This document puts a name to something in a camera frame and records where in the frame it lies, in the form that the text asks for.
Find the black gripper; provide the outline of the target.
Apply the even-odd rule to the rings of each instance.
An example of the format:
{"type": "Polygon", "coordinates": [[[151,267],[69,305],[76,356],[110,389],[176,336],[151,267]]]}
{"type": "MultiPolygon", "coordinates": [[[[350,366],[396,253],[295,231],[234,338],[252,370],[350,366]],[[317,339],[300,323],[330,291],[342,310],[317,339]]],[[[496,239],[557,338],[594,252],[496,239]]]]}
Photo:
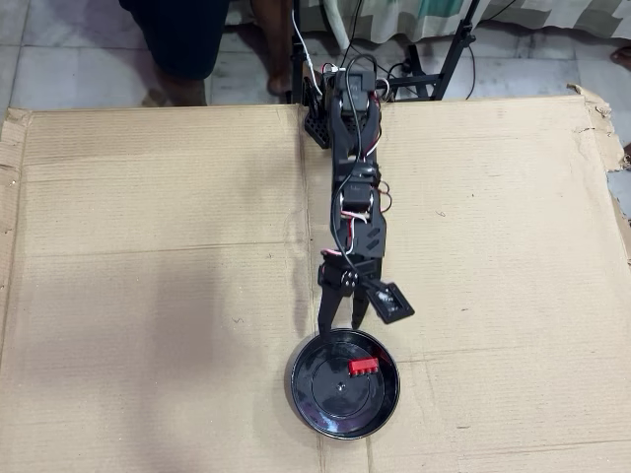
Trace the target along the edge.
{"type": "Polygon", "coordinates": [[[317,328],[321,339],[327,340],[342,299],[353,292],[351,327],[360,328],[370,303],[366,291],[375,290],[380,284],[383,260],[355,254],[346,258],[330,249],[320,253],[323,260],[317,271],[317,283],[321,286],[317,328]]]}

